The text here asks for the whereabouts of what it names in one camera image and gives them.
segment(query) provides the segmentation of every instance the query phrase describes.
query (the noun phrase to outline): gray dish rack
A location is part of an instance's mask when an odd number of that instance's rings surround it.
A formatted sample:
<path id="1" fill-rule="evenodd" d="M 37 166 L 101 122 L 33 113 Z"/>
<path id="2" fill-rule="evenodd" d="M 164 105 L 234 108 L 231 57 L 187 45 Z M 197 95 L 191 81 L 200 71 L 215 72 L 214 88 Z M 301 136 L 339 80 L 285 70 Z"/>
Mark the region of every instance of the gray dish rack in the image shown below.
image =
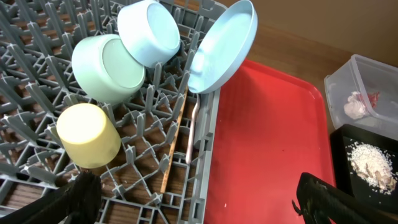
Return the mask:
<path id="1" fill-rule="evenodd" d="M 188 92 L 170 173 L 174 180 L 164 194 L 154 186 L 169 164 L 167 149 L 195 51 L 226 8 L 212 0 L 161 0 L 178 24 L 179 53 L 147 69 L 144 86 L 124 103 L 98 103 L 74 79 L 73 48 L 88 36 L 117 34 L 118 12 L 134 2 L 0 1 L 0 217 L 23 206 L 7 203 L 16 186 L 43 197 L 81 171 L 62 148 L 55 124 L 65 108 L 86 102 L 105 111 L 123 147 L 116 165 L 93 171 L 104 189 L 97 222 L 114 222 L 112 213 L 119 210 L 130 215 L 130 223 L 203 223 L 220 90 L 201 96 L 190 166 L 185 149 L 196 96 Z"/>

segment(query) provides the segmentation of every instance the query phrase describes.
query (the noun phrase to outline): light blue plate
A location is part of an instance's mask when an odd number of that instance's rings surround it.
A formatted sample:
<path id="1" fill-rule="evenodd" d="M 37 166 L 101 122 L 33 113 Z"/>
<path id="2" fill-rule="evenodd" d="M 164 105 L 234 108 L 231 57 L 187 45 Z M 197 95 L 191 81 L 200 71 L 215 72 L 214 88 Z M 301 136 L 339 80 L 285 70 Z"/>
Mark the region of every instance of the light blue plate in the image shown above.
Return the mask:
<path id="1" fill-rule="evenodd" d="M 251 1 L 233 4 L 213 24 L 197 50 L 188 81 L 192 93 L 210 93 L 226 83 L 243 63 L 257 31 Z"/>

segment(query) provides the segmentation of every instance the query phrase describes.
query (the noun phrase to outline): black container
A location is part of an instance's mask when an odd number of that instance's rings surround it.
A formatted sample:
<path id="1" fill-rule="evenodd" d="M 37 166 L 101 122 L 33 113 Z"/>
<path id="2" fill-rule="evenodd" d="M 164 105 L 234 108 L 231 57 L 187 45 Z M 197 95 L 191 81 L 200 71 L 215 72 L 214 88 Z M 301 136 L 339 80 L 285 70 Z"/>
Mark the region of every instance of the black container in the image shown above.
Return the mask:
<path id="1" fill-rule="evenodd" d="M 398 184 L 391 195 L 384 195 L 379 191 L 374 192 L 372 189 L 377 188 L 370 187 L 365 180 L 358 177 L 348 161 L 347 152 L 351 152 L 351 149 L 346 148 L 354 142 L 376 146 L 382 152 L 387 150 L 387 153 L 391 155 L 389 159 L 392 161 L 392 172 L 398 172 L 398 141 L 345 124 L 330 135 L 337 188 L 359 202 L 385 212 L 398 214 Z"/>

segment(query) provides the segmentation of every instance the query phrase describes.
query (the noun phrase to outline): green cup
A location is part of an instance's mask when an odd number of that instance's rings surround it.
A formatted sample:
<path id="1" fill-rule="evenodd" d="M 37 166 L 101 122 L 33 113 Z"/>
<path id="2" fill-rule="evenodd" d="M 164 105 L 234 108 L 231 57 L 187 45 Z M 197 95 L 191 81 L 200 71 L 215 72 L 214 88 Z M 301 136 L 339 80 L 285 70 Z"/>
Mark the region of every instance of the green cup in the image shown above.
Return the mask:
<path id="1" fill-rule="evenodd" d="M 87 37 L 75 47 L 72 69 L 80 87 L 94 100 L 116 104 L 144 83 L 145 68 L 116 34 Z"/>

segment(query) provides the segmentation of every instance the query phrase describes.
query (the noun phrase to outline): white crumbs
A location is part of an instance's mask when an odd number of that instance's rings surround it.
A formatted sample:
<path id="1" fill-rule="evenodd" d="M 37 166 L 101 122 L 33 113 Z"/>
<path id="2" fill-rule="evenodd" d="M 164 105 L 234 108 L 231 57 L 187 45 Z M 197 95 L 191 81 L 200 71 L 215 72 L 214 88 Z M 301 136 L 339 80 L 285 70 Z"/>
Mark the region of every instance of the white crumbs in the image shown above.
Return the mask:
<path id="1" fill-rule="evenodd" d="M 355 142 L 348 147 L 353 149 L 348 160 L 356 175 L 371 187 L 377 187 L 378 190 L 372 189 L 374 192 L 390 195 L 397 183 L 396 174 L 392 173 L 391 155 L 369 144 Z"/>

